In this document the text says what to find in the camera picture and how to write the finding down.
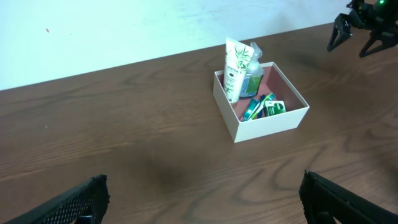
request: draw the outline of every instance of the toiletry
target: toiletry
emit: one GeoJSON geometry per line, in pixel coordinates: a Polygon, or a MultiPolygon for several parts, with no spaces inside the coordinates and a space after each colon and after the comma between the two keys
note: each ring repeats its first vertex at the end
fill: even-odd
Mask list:
{"type": "Polygon", "coordinates": [[[224,91],[230,103],[239,100],[243,78],[254,49],[236,40],[226,39],[224,91]]]}
{"type": "Polygon", "coordinates": [[[260,101],[256,99],[251,99],[249,106],[246,108],[246,110],[243,113],[243,118],[241,121],[247,121],[250,116],[257,110],[257,108],[260,105],[260,101]]]}
{"type": "Polygon", "coordinates": [[[261,49],[255,42],[250,42],[250,46],[254,49],[254,53],[243,79],[241,93],[239,94],[240,99],[255,97],[259,90],[261,79],[264,76],[264,69],[259,63],[259,58],[262,56],[261,49]]]}
{"type": "MultiPolygon", "coordinates": [[[[266,96],[263,94],[260,97],[260,102],[263,102],[266,99],[266,96]]],[[[261,118],[262,117],[262,110],[260,110],[259,114],[257,115],[257,118],[261,118]]]]}
{"type": "Polygon", "coordinates": [[[260,106],[257,108],[256,112],[254,112],[249,120],[253,120],[256,118],[257,114],[260,113],[260,111],[262,111],[262,109],[264,109],[264,103],[268,100],[268,99],[275,99],[275,94],[270,93],[268,94],[262,101],[260,101],[260,106]]]}
{"type": "Polygon", "coordinates": [[[286,112],[285,103],[283,101],[266,101],[264,109],[267,116],[286,112]]]}

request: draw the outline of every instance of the wood grain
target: wood grain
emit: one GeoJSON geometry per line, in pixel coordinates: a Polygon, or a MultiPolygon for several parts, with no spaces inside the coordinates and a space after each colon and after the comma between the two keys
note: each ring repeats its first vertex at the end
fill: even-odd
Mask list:
{"type": "Polygon", "coordinates": [[[311,106],[292,131],[233,144],[212,96],[224,46],[0,92],[0,222],[97,174],[104,223],[305,223],[310,169],[398,212],[398,51],[332,25],[255,39],[311,106]]]}

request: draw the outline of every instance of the white box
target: white box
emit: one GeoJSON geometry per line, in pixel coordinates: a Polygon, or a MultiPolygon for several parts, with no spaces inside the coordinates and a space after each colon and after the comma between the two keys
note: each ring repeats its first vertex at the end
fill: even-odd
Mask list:
{"type": "Polygon", "coordinates": [[[259,99],[262,94],[273,92],[276,100],[284,101],[287,112],[244,122],[241,122],[239,118],[250,99],[239,100],[231,105],[223,89],[224,71],[215,72],[213,95],[234,142],[294,129],[310,108],[274,62],[262,63],[261,67],[265,72],[256,98],[259,99]]]}

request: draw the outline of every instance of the white tube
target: white tube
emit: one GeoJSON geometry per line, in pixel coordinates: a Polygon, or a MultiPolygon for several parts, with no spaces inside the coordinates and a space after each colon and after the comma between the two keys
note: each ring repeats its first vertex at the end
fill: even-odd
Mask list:
{"type": "Polygon", "coordinates": [[[239,100],[246,69],[254,49],[229,37],[226,38],[224,91],[230,103],[239,100]]]}

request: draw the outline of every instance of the white wall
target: white wall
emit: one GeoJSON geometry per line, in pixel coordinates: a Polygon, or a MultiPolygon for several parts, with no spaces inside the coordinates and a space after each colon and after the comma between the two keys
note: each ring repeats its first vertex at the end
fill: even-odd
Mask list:
{"type": "Polygon", "coordinates": [[[333,22],[348,2],[2,0],[0,90],[333,22]]]}

